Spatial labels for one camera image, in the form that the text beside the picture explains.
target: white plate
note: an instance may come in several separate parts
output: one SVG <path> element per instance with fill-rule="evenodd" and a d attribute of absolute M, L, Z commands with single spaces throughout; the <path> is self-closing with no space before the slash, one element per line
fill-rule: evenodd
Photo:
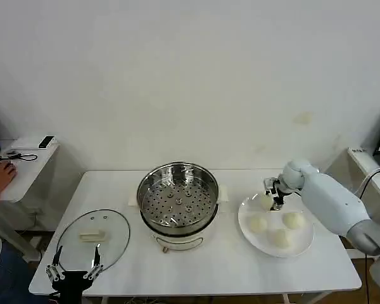
<path fill-rule="evenodd" d="M 288 229 L 283 224 L 282 216 L 288 212 L 302 211 L 296 208 L 292 203 L 287 204 L 287 202 L 285 202 L 280 211 L 265 211 L 260 205 L 261 195 L 263 194 L 255 195 L 252 198 L 246 198 L 239 206 L 239 226 L 241 226 L 242 233 L 247 240 L 264 253 L 279 258 L 295 257 L 307 251 L 314 240 L 314 225 L 309 218 L 304 216 L 306 222 L 302 228 L 297 230 Z M 250 231 L 248 222 L 250 221 L 250 218 L 258 214 L 265 217 L 267 221 L 267 230 L 257 234 Z M 290 247 L 286 249 L 278 248 L 269 241 L 270 234 L 276 229 L 286 229 L 290 232 Z"/>

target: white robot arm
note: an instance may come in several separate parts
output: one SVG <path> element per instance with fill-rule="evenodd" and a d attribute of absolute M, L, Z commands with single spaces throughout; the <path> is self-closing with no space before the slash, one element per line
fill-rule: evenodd
<path fill-rule="evenodd" d="M 278 178 L 265 179 L 264 185 L 266 193 L 274 195 L 272 210 L 281 209 L 283 197 L 298 193 L 303 204 L 329 231 L 346 237 L 363 253 L 380 254 L 380 225 L 369 218 L 362 201 L 308 161 L 289 162 Z M 380 258 L 370 273 L 380 285 Z"/>

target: white wall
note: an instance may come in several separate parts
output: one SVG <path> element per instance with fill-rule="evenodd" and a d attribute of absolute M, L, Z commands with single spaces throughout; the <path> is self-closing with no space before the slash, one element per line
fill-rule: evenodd
<path fill-rule="evenodd" d="M 80 170 L 326 167 L 377 128 L 380 1 L 0 0 L 1 135 Z"/>

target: glass lid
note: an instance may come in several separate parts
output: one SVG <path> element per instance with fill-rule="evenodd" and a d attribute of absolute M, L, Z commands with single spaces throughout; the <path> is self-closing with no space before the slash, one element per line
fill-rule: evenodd
<path fill-rule="evenodd" d="M 60 265 L 64 270 L 89 271 L 94 263 L 96 247 L 104 270 L 124 253 L 130 238 L 127 219 L 117 211 L 94 210 L 74 220 L 58 241 L 62 246 Z"/>

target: black cable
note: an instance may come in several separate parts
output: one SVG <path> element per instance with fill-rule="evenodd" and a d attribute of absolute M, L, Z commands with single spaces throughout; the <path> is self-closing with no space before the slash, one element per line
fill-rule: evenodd
<path fill-rule="evenodd" d="M 365 183 L 365 186 L 363 187 L 362 193 L 360 193 L 359 198 L 362 199 L 363 194 L 365 193 L 366 187 L 369 184 L 369 182 L 372 180 L 373 176 L 380 173 L 380 171 L 374 172 L 367 182 Z M 370 291 L 369 291 L 369 281 L 367 280 L 367 255 L 365 254 L 365 281 L 366 281 L 366 297 L 367 297 L 367 304 L 370 304 Z"/>
<path fill-rule="evenodd" d="M 365 193 L 366 187 L 367 187 L 367 185 L 369 184 L 369 182 L 372 180 L 373 176 L 375 176 L 375 175 L 378 174 L 378 173 L 380 173 L 380 171 L 374 172 L 374 173 L 369 177 L 369 179 L 368 179 L 367 182 L 365 183 L 365 186 L 363 187 L 362 193 L 360 193 L 360 196 L 359 196 L 360 199 L 362 199 L 363 194 Z"/>
<path fill-rule="evenodd" d="M 35 215 L 34 224 L 32 226 L 26 228 L 23 232 L 19 233 L 18 234 L 19 236 L 23 235 L 25 231 L 28 231 L 28 230 L 34 228 L 37 225 L 37 215 L 38 215 L 38 213 L 34 212 L 33 215 Z"/>
<path fill-rule="evenodd" d="M 15 154 L 15 155 L 7 155 L 7 157 L 0 156 L 0 162 L 2 160 L 23 160 L 25 162 L 33 162 L 38 158 L 36 154 Z"/>

